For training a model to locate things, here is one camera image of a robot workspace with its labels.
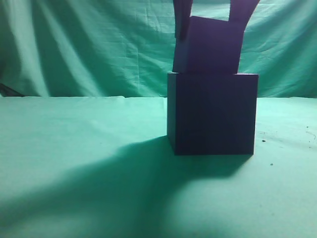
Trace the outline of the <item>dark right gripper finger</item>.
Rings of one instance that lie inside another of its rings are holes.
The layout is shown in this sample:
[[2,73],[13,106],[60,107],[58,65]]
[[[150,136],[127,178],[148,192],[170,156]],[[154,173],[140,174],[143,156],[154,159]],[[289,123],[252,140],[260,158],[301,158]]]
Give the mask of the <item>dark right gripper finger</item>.
[[229,30],[245,30],[260,0],[231,0],[229,11]]

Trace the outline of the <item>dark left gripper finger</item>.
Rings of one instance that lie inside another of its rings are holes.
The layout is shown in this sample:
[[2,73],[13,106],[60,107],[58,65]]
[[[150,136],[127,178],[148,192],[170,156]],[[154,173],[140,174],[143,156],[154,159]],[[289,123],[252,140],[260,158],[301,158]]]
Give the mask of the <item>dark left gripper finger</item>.
[[173,0],[175,38],[184,40],[189,28],[193,0]]

